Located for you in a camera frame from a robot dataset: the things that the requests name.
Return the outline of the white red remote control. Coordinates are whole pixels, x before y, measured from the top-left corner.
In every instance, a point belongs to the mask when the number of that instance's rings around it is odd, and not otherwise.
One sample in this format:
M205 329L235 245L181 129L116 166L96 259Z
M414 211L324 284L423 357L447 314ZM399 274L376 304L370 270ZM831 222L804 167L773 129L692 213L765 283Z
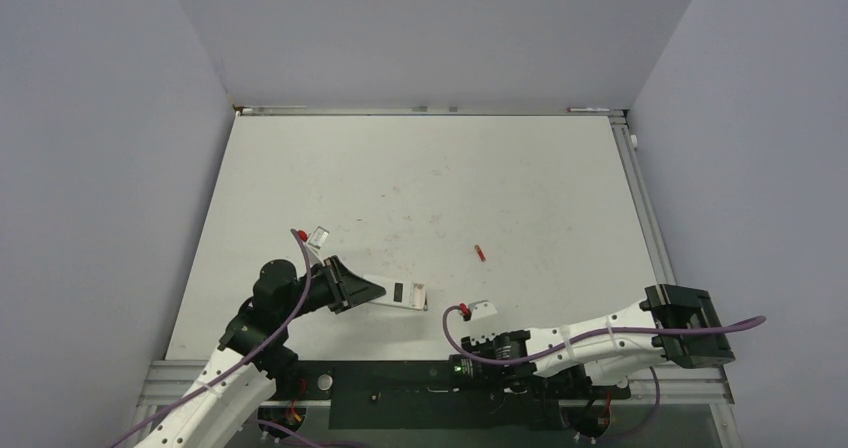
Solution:
M377 275L365 275L364 279L385 289L386 293L369 304L412 311L427 311L426 286L423 283L400 280Z

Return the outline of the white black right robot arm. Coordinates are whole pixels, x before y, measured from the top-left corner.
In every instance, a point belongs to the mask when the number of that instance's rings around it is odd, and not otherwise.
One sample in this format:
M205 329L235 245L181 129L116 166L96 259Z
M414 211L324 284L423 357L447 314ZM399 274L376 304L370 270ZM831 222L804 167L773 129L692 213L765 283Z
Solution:
M624 383L634 372L663 363L683 369L720 367L734 361L727 335L709 293L655 284L643 299L588 321L499 331L493 303L456 305L467 337L445 336L469 377L523 384L565 374L567 387L589 396L601 386Z

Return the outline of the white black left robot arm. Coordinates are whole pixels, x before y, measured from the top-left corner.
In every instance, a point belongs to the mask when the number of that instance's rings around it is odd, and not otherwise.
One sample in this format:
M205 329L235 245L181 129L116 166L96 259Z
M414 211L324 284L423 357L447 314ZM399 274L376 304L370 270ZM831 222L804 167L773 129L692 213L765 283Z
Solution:
M321 309L339 314L386 293L335 256L303 275L288 260L267 262L200 374L146 421L150 432L139 446L225 446L264 401L296 389L298 356L285 345L296 318Z

